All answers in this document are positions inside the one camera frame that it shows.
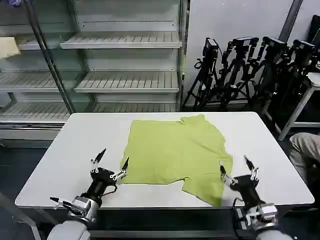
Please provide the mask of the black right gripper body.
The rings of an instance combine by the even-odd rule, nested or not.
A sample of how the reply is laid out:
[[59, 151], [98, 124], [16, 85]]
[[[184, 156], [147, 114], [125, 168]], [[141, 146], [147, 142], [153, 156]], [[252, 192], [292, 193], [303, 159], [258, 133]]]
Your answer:
[[259, 180], [251, 180], [250, 175], [242, 175], [233, 178], [233, 182], [230, 185], [230, 188], [233, 191], [239, 192], [244, 206], [246, 208], [253, 208], [265, 202], [260, 199], [256, 187], [258, 186]]

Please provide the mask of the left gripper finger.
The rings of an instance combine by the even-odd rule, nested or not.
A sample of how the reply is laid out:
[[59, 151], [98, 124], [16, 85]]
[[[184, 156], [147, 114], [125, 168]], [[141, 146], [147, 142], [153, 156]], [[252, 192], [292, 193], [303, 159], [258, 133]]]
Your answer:
[[104, 149], [103, 151], [101, 151], [100, 153], [97, 154], [97, 156], [94, 158], [94, 159], [91, 159], [90, 160], [90, 163], [91, 163], [91, 173], [98, 173], [99, 172], [99, 163], [102, 159], [102, 157], [104, 156], [106, 152], [106, 149]]
[[126, 161], [124, 162], [124, 164], [122, 166], [122, 169], [119, 172], [110, 175], [111, 179], [113, 179], [113, 180], [123, 179], [128, 174], [127, 168], [129, 165], [129, 159], [130, 159], [129, 157], [126, 159]]

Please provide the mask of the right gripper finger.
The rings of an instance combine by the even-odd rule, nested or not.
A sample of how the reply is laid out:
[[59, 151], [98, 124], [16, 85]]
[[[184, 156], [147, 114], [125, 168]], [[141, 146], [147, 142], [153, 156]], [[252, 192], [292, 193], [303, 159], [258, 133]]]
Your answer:
[[227, 174], [226, 169], [222, 164], [220, 165], [220, 177], [227, 186], [234, 184], [234, 179]]
[[259, 178], [258, 178], [259, 168], [255, 167], [253, 162], [251, 160], [249, 160], [249, 158], [246, 155], [244, 155], [244, 160], [250, 170], [250, 179], [252, 181], [258, 181], [259, 180]]

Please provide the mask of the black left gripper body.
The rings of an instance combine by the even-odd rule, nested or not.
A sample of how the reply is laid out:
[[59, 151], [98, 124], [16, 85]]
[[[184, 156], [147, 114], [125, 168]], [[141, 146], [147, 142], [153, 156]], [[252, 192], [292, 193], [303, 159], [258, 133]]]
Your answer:
[[[114, 172], [101, 167], [98, 170], [98, 173], [90, 173], [92, 183], [86, 191], [86, 197], [92, 200], [101, 199], [103, 196], [117, 191], [117, 181], [110, 178]], [[113, 187], [113, 191], [105, 192], [108, 187]]]

